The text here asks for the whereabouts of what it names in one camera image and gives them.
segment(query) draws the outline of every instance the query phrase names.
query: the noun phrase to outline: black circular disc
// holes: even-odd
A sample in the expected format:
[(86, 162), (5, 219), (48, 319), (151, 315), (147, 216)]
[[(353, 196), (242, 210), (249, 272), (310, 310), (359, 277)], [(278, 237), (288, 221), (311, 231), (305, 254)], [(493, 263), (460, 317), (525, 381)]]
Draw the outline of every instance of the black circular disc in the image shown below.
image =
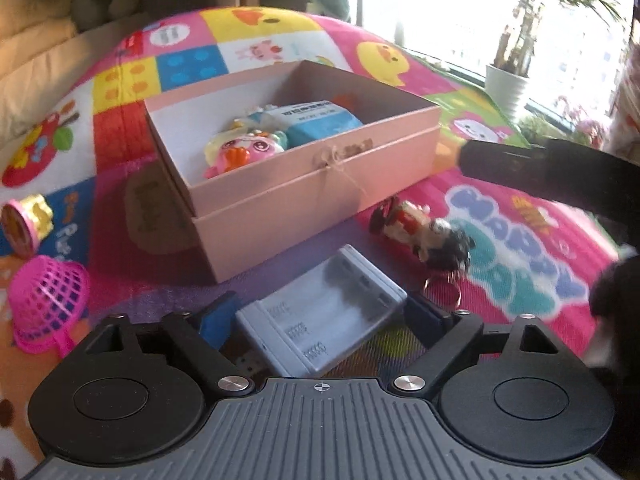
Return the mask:
[(443, 419), (462, 440), (502, 460), (564, 462), (594, 450), (610, 428), (613, 404), (586, 367), (553, 357), (497, 358), (462, 370), (442, 388)]
[(29, 403), (31, 427), (48, 451), (73, 462), (113, 465), (162, 452), (204, 409), (200, 387), (163, 356), (118, 352), (67, 360)]

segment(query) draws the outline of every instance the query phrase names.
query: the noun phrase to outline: pink box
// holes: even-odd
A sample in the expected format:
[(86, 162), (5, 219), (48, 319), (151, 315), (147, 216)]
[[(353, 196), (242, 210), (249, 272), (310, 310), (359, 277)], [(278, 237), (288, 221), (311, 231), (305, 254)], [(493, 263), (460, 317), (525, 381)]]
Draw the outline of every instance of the pink box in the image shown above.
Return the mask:
[[(204, 179), (204, 145), (234, 118), (338, 95), (351, 97), (363, 126)], [(162, 165), (219, 282), (429, 176), (440, 133), (433, 103), (310, 61), (223, 75), (145, 102)], [(340, 160), (327, 166), (331, 153)]]

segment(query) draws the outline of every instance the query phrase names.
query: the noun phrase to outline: gray ribbed plate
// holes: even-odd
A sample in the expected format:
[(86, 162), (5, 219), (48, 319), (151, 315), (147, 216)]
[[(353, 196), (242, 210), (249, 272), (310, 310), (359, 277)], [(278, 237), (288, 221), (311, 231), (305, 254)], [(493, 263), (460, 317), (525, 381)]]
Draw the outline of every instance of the gray ribbed plate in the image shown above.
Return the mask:
[(613, 480), (593, 457), (531, 468), (462, 446), (429, 405), (374, 379), (269, 379), (259, 393), (220, 401), (199, 434), (148, 462), (117, 468), (50, 458), (37, 480)]

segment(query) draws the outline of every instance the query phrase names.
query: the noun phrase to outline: key ring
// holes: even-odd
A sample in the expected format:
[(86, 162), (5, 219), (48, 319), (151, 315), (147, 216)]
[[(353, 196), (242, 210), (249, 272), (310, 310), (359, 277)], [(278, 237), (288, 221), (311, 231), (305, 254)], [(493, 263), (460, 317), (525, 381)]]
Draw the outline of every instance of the key ring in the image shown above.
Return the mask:
[(422, 288), (422, 295), (429, 299), (427, 295), (427, 290), (430, 286), (433, 286), (435, 283), (444, 282), (446, 285), (452, 286), (456, 290), (456, 301), (454, 301), (450, 305), (444, 305), (444, 308), (457, 310), (460, 307), (460, 301), (462, 300), (462, 291), (460, 291), (460, 286), (458, 285), (458, 280), (460, 278), (459, 272), (450, 272), (448, 274), (434, 274), (433, 276), (428, 277)]

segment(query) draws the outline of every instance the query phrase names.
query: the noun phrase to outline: metal ring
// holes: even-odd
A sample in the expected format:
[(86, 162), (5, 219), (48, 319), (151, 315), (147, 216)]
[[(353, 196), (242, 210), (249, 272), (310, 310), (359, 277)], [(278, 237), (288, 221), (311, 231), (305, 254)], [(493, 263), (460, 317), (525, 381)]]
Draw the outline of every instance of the metal ring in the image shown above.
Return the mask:
[(462, 291), (460, 290), (460, 286), (458, 285), (457, 280), (454, 279), (454, 277), (451, 276), (450, 274), (446, 276), (443, 276), (441, 274), (436, 274), (434, 276), (428, 277), (424, 282), (424, 287), (422, 288), (422, 295), (427, 299), (429, 299), (429, 297), (427, 296), (427, 289), (433, 284), (433, 282), (444, 282), (447, 285), (451, 285), (456, 289), (456, 292), (458, 293), (458, 297), (456, 301), (454, 301), (450, 305), (443, 305), (443, 307), (446, 308), (447, 310), (448, 309), (457, 310), (460, 307), (460, 301), (462, 300)]

